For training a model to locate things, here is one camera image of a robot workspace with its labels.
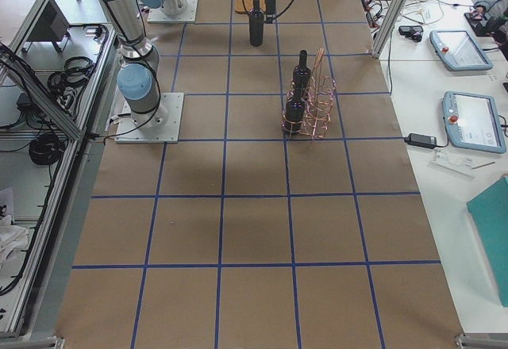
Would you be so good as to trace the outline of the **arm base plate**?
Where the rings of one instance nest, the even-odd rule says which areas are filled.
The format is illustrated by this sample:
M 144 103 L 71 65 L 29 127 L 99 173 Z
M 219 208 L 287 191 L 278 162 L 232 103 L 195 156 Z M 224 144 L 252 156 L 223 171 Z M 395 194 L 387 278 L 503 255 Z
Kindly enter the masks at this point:
M 194 23 L 197 8 L 198 0 L 164 0 L 160 8 L 150 9 L 148 23 Z
M 132 113 L 127 101 L 124 101 L 123 113 L 130 116 L 119 121 L 114 140 L 122 144 L 177 143 L 183 112 L 184 93 L 162 93 L 160 106 L 155 116 L 147 124 L 150 113 L 140 115 Z

